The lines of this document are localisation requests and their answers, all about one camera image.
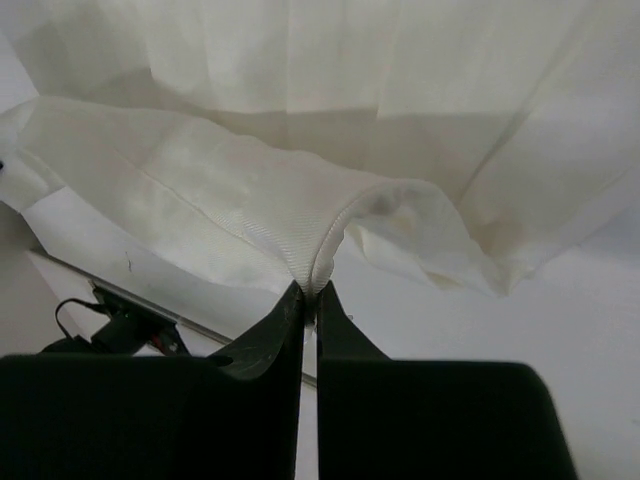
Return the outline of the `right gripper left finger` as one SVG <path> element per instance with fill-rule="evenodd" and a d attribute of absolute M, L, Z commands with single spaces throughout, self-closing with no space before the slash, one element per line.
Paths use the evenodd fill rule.
<path fill-rule="evenodd" d="M 295 477 L 304 340 L 304 293 L 293 282 L 257 324 L 219 350 L 222 446 L 236 478 Z"/>

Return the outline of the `white pleated skirt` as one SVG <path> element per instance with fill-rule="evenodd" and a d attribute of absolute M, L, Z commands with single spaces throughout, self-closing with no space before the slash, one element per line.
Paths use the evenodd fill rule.
<path fill-rule="evenodd" d="M 1 198 L 203 280 L 504 295 L 639 192 L 635 1 L 5 1 Z"/>

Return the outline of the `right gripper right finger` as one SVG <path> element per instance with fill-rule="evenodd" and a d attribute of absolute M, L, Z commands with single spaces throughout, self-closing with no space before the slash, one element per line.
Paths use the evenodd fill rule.
<path fill-rule="evenodd" d="M 390 359 L 350 320 L 335 286 L 318 297 L 318 453 L 322 479 L 390 479 L 384 417 L 395 399 L 383 384 Z"/>

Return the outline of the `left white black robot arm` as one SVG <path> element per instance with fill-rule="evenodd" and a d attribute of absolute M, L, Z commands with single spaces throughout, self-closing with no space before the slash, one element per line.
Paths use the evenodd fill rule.
<path fill-rule="evenodd" d="M 108 322 L 89 340 L 72 336 L 59 319 L 60 311 L 67 304 L 77 304 L 106 316 Z M 191 355 L 174 321 L 129 301 L 104 297 L 102 303 L 90 303 L 70 298 L 56 307 L 54 320 L 64 337 L 45 347 L 43 353 L 134 355 L 150 345 L 167 357 Z"/>

